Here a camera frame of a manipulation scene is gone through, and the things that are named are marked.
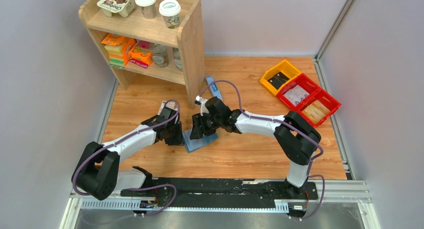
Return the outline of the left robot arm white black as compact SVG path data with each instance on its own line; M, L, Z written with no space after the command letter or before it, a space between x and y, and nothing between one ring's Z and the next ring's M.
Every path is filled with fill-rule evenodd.
M88 143L71 177L74 191L99 201L113 192L134 189L148 196L153 183L147 172L137 166L120 170L120 164L139 150L164 141L169 146L182 146L182 123L177 108L164 106L158 115L141 122L129 133L104 144Z

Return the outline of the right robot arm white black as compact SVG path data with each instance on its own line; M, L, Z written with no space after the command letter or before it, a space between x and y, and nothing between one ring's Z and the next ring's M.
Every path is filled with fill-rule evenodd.
M305 192L309 165L321 135L299 113L291 110L286 115L265 116L243 109L231 110L216 96L210 99L197 96L195 104L200 107L200 112L192 116L191 140L211 136L217 129L272 137L290 160L286 194L296 199Z

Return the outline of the blue leather card holder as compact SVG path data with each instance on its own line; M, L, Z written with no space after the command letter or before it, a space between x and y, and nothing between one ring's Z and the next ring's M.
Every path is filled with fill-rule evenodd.
M187 153L192 153L200 148L203 148L213 143L219 138L218 134L214 133L209 136L204 136L201 139L190 139L191 132L192 132L192 129L188 129L182 133L184 146Z

